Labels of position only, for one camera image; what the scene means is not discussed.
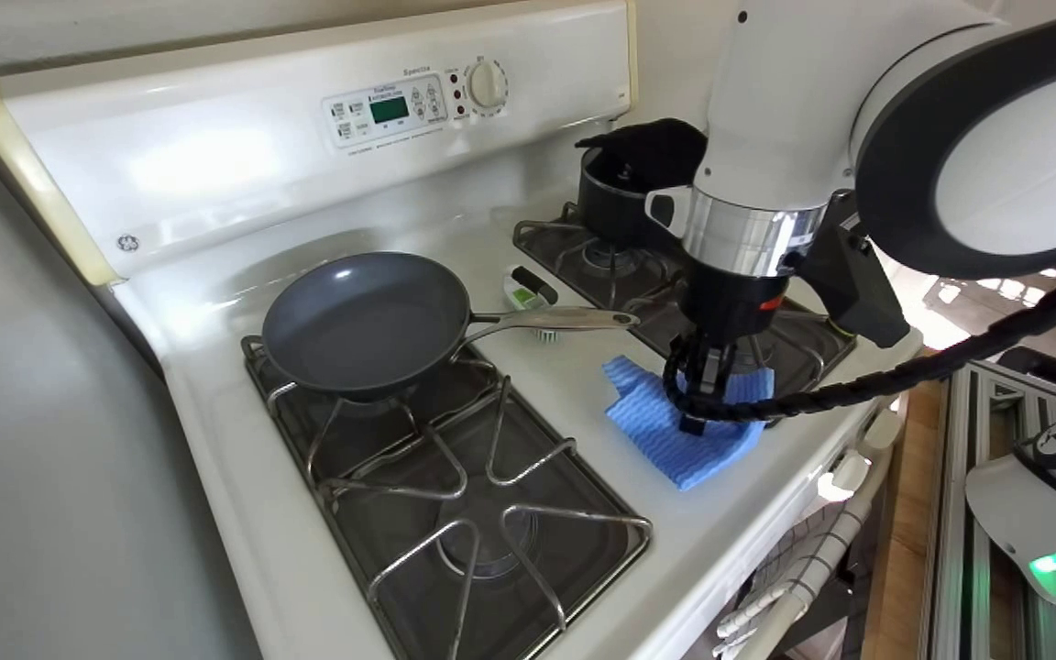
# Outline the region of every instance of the blue sponge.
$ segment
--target blue sponge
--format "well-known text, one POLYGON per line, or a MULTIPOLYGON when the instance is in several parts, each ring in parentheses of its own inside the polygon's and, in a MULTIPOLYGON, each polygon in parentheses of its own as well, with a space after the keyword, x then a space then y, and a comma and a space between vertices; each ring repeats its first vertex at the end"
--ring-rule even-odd
MULTIPOLYGON (((638 363, 617 355, 606 363, 606 377, 620 399, 606 419, 634 440, 634 447, 667 473, 677 490, 688 490, 738 463, 764 435, 764 420, 706 420, 703 435, 677 430, 664 381, 646 375, 638 363)), ((754 403, 775 397, 775 370, 728 375, 726 403, 754 403)))

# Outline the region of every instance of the oven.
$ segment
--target oven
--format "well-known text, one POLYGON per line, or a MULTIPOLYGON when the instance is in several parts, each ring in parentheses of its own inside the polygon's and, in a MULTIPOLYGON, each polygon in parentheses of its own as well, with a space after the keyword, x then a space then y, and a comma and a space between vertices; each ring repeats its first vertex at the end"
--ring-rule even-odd
MULTIPOLYGON (((782 419, 694 490, 609 425, 606 368, 660 370, 687 325, 677 256, 572 218, 629 34, 624 0, 529 0, 0 74, 0 156, 155 347, 264 656, 677 656, 880 413, 782 419), (272 299, 374 249, 483 311, 533 283, 638 324, 466 339, 387 399, 287 381, 272 299)), ((914 347, 793 284, 739 360, 793 392, 914 347)))

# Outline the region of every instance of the cable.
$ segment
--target cable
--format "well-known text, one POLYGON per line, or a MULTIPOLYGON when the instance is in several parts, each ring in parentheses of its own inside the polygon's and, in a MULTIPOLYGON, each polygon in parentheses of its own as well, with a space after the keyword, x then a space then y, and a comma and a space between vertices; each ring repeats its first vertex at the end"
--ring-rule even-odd
POLYGON ((853 377, 844 385, 824 385, 814 392, 793 392, 793 397, 758 399, 758 403, 717 403, 706 397, 682 392, 677 375, 694 355, 694 339, 682 336, 672 344, 672 360, 664 368, 664 387, 667 387, 672 403, 694 419, 739 420, 739 419, 816 413, 816 410, 851 408, 851 403, 876 399, 876 397, 895 397, 895 392, 904 392, 920 381, 947 381, 963 363, 998 355, 998 350, 1012 347, 1016 339, 1023 339, 1029 333, 1044 333, 1052 325, 1056 325, 1056 289, 1044 293, 1035 309, 1019 309, 1019 311, 998 317, 987 333, 976 333, 976 336, 968 336, 947 350, 908 360, 908 363, 898 363, 895 370, 866 375, 866 377, 853 377))

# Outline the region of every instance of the digital display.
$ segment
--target digital display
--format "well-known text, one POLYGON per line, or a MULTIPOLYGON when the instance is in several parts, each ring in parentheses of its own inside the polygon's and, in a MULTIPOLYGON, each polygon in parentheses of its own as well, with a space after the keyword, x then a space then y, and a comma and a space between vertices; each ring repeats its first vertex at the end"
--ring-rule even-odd
POLYGON ((411 118, 407 96, 369 97, 374 124, 411 118))

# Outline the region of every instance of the gray frying pan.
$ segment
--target gray frying pan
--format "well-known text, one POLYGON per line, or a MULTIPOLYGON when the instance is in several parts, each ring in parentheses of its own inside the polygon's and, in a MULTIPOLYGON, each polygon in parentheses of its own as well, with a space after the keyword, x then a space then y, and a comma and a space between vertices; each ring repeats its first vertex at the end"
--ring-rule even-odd
POLYGON ((624 311, 472 316, 466 284, 437 261, 356 253, 310 267, 268 309, 264 350, 296 385, 374 399, 446 363, 466 336, 490 328, 609 328, 624 311))

